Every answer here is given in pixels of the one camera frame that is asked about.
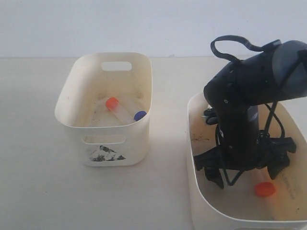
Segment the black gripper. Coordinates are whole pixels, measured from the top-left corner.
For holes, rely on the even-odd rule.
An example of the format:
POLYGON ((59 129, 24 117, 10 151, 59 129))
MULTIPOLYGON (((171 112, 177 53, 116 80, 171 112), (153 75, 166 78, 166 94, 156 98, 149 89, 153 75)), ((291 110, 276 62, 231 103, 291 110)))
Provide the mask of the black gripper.
POLYGON ((193 157, 197 171, 204 169, 209 182, 224 189, 220 169, 250 171, 267 167, 272 180, 289 167, 287 153, 296 152, 291 137, 270 138, 258 124, 217 125, 217 147, 193 157))

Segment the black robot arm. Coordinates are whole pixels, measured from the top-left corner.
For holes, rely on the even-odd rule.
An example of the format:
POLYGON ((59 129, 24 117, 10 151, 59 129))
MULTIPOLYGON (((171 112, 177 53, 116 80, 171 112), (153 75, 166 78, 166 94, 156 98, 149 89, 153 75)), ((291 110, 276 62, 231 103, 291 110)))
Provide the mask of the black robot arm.
POLYGON ((254 169, 266 168, 275 179, 290 165, 288 154, 296 152, 285 130, 273 138, 269 128, 278 102, 307 95, 307 45, 276 40, 248 48, 256 54, 244 60, 220 54, 228 64, 203 89, 210 105, 203 115, 206 124, 215 126, 215 146, 194 162, 220 188, 254 169))

